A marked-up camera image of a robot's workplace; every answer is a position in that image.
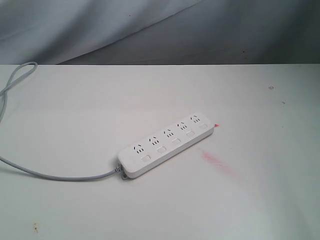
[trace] electrical outlet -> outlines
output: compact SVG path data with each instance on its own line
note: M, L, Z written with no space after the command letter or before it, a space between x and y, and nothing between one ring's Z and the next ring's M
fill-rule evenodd
M214 125L197 112L124 148L118 159L125 174L134 179L213 132Z

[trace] white power strip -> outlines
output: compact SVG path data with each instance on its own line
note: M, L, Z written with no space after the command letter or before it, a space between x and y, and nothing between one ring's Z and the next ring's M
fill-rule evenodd
M210 120L196 112L121 150L118 159L125 174L135 179L213 132Z

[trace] power cord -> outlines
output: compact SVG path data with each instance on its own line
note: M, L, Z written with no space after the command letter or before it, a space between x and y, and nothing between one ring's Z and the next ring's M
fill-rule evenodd
M17 71L25 66L28 65L33 65L33 68L31 70L29 70L28 72L24 73L22 76L18 77L16 80L13 81L14 76L16 75ZM6 107L7 107L7 101L8 101L8 95L7 92L12 89L15 85L17 85L18 83L20 83L22 80L24 80L25 78L27 78L29 75L31 75L38 67L38 64L35 61L31 61L31 62L27 62L24 63L20 66L18 66L11 74L5 88L3 90L0 91L0 98L3 98L3 104L2 106L0 105L0 123L4 117L5 111L6 111ZM87 182L87 181L92 181L92 180L98 180L98 179L104 179L106 177L109 177L115 173L118 172L123 172L123 167L121 165L118 165L115 169L113 169L110 172L101 174L101 175L97 175L97 176L84 176L84 177L63 177L63 176L51 176L51 175L47 175L47 174L43 174L40 172L36 172L30 169L27 169L23 166L17 165L7 159L5 159L4 157L0 156L0 161L4 162L5 164L10 165L11 167L14 167L16 169L19 169L25 173L31 174L33 176L36 176L38 178L41 179L47 179L47 180L53 180L53 181L63 181L63 182Z

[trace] white table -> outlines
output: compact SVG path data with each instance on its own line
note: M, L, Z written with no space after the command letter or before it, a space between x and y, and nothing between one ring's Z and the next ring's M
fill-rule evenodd
M15 67L0 66L1 89ZM319 239L319 64L42 65L8 93L0 154L102 174L195 111L214 134L135 180L0 162L0 239Z

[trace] gray fabric backdrop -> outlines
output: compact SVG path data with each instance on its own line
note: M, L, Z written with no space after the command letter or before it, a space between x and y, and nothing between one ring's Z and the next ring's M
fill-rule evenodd
M0 0L0 64L320 63L319 0Z

